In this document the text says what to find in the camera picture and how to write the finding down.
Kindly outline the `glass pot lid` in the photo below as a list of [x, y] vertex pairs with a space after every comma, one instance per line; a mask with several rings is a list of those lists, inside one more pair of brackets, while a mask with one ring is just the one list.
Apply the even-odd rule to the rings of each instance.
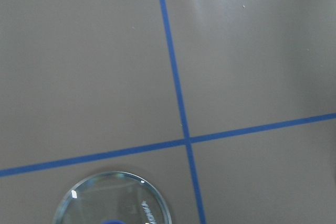
[[53, 223], [172, 223], [161, 193], [147, 180], [122, 171], [102, 172], [73, 185]]

